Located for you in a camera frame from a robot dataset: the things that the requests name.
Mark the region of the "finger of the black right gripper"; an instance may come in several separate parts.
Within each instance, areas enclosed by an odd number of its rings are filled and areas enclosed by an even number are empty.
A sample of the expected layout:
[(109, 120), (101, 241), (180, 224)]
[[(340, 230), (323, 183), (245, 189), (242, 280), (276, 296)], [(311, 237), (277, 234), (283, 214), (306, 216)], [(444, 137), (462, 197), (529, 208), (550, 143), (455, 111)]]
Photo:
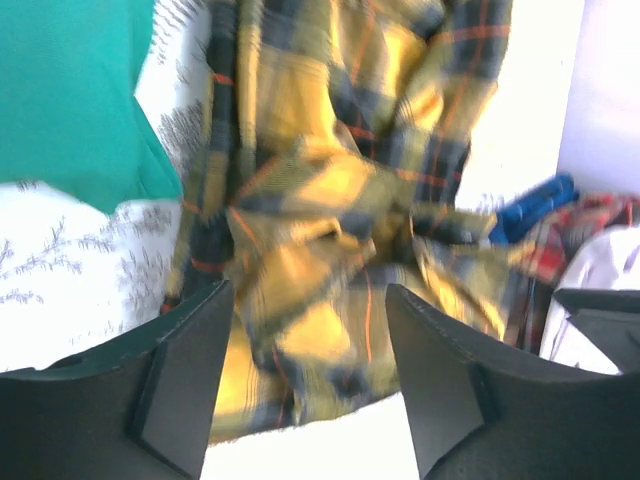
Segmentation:
[(639, 370), (639, 291), (559, 289), (569, 322), (621, 373)]

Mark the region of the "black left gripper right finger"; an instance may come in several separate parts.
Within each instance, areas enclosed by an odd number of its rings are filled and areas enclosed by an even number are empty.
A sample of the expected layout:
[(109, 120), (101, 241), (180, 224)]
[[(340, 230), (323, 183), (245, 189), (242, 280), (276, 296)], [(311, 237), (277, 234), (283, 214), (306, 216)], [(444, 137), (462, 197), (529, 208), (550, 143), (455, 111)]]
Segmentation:
[(542, 359), (400, 285), (385, 303), (421, 478), (638, 477), (639, 370)]

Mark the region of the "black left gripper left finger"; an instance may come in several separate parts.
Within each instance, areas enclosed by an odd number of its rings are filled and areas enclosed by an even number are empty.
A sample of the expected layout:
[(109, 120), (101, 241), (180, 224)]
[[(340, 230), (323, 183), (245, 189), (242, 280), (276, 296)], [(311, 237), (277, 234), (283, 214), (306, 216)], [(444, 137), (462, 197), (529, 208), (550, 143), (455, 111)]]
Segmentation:
[(196, 479), (234, 290), (213, 283), (142, 326), (43, 370), (1, 377), (1, 475)]

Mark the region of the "yellow plaid long sleeve shirt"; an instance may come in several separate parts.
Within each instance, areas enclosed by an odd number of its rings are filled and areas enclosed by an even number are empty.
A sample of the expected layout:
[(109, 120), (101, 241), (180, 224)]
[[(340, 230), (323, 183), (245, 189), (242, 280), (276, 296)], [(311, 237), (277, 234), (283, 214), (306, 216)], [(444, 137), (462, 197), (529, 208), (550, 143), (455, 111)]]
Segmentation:
[(454, 209), (506, 51), (508, 1), (214, 1), (205, 145), (166, 309), (235, 306), (211, 443), (332, 420), (398, 389), (400, 284), (495, 338), (516, 261)]

